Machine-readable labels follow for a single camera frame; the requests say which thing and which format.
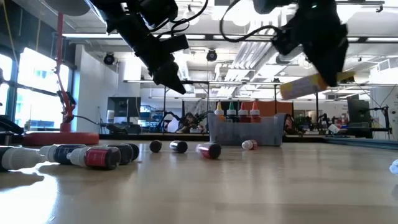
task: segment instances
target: window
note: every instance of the window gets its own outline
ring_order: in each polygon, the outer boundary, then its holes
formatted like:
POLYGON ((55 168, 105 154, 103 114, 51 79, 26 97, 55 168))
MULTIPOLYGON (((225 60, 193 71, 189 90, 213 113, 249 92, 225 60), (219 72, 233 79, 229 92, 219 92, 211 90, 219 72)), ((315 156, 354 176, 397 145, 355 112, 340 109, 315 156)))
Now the window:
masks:
MULTIPOLYGON (((19 62, 18 83, 55 93, 58 91, 58 77, 53 73, 56 65, 57 63, 51 58, 25 48, 19 62)), ((67 89, 69 81, 67 66, 61 65, 60 76, 63 87, 67 89)))
POLYGON ((19 88, 15 123, 24 127, 30 120, 31 128, 59 128, 62 105, 57 96, 48 96, 19 88))
MULTIPOLYGON (((56 62, 34 50, 25 48, 19 62, 18 84, 55 93, 59 90, 54 74, 56 62)), ((61 65, 62 85, 68 88, 69 68, 61 65)), ((62 104, 57 96, 46 95, 23 88, 17 89, 15 123, 31 128, 59 128, 62 122, 62 104)))
MULTIPOLYGON (((2 69, 2 75, 5 80, 10 80, 12 71, 12 59, 0 54, 0 68, 2 69)), ((6 114, 6 104, 8 99, 8 85, 0 85, 0 115, 6 114)))

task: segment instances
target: table surface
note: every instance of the table surface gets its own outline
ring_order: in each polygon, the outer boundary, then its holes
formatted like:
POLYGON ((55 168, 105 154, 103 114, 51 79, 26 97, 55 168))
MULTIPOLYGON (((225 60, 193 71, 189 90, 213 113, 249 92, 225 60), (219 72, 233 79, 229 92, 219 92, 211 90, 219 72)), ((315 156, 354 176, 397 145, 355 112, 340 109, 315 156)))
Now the table surface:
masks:
POLYGON ((210 161, 197 142, 186 154, 145 143, 117 170, 46 162, 0 173, 0 223, 398 223, 394 151, 285 143, 224 147, 210 161))

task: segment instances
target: paint bottle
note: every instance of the paint bottle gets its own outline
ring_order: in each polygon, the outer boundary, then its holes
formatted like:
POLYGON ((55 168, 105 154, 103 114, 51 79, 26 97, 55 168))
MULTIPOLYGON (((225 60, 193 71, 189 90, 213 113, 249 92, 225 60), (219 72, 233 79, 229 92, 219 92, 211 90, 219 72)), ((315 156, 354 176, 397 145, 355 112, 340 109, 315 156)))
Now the paint bottle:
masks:
POLYGON ((132 147, 128 144, 118 144, 118 145, 107 145, 106 147, 116 147, 120 151, 120 165, 127 165, 132 161, 134 152, 132 147))
POLYGON ((244 150, 256 150, 258 147, 256 140, 247 140, 242 143, 242 148, 244 150))
POLYGON ((152 141, 149 144, 149 149, 154 153, 158 153, 162 149, 162 142, 159 140, 152 141))
POLYGON ((67 154, 78 148, 86 147, 84 144, 54 144, 43 146, 39 149, 39 154, 45 156, 49 162, 58 162, 63 165, 72 165, 67 154))
POLYGON ((257 102, 253 102, 253 107, 250 111, 251 122, 252 123, 261 123, 260 111, 257 107, 257 102))
POLYGON ((241 109, 238 111, 238 115, 239 115, 240 123, 250 123, 251 122, 251 118, 248 116, 249 112, 245 108, 244 102, 241 103, 241 109))
POLYGON ((226 111, 226 122, 237 123, 239 121, 236 116, 236 110, 234 108, 234 103, 229 103, 229 109, 226 111))
POLYGON ((45 161, 35 149, 0 146, 0 171, 31 168, 45 161))
POLYGON ((392 174, 398 175, 398 159, 396 159, 394 162, 392 162, 390 166, 390 172, 392 174))
POLYGON ((214 114, 217 115, 217 118, 220 121, 225 121, 224 111, 223 108, 221 107, 221 102, 217 102, 217 109, 214 111, 214 114))
POLYGON ((212 142, 199 144, 196 150, 207 159, 217 159, 221 154, 221 146, 212 142))
POLYGON ((94 146, 75 149, 67 158, 77 166, 113 170, 120 164, 121 153, 116 147, 94 146))
POLYGON ((132 151, 133 151, 133 156, 132 156, 131 160, 135 161, 138 158, 138 156, 139 156, 139 147, 136 144, 133 144, 133 143, 127 143, 127 144, 129 144, 131 146, 132 151))
POLYGON ((184 153, 188 150, 188 144, 185 141, 172 141, 170 148, 176 153, 184 153))

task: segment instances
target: metal pole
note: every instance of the metal pole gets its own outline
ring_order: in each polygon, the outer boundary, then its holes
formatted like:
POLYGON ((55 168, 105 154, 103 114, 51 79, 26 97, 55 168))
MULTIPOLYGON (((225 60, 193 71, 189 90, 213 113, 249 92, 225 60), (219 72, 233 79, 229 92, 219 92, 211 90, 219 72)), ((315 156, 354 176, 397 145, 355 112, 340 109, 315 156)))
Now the metal pole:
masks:
POLYGON ((210 110, 210 106, 209 106, 209 95, 210 95, 210 84, 207 83, 207 111, 210 110))
POLYGON ((275 114, 278 113, 278 109, 277 109, 277 105, 278 105, 278 101, 276 100, 276 85, 274 85, 274 101, 275 101, 275 114))
POLYGON ((161 124, 162 132, 164 134, 164 117, 166 116, 166 86, 164 86, 164 98, 163 98, 163 124, 161 124))
POLYGON ((318 93, 315 94, 315 104, 317 105, 317 121, 319 119, 319 101, 318 101, 318 93))

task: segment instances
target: orange bottle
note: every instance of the orange bottle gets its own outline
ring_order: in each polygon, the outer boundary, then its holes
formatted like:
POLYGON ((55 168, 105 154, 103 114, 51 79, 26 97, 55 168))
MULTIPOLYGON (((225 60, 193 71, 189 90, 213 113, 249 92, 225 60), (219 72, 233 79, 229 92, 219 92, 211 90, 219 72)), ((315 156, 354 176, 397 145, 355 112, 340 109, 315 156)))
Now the orange bottle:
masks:
POLYGON ((221 107, 221 102, 217 103, 217 109, 214 111, 214 114, 217 115, 218 119, 225 122, 224 110, 221 107))
POLYGON ((250 111, 251 122, 252 123, 261 123, 260 111, 257 107, 257 102, 253 102, 253 107, 250 111))

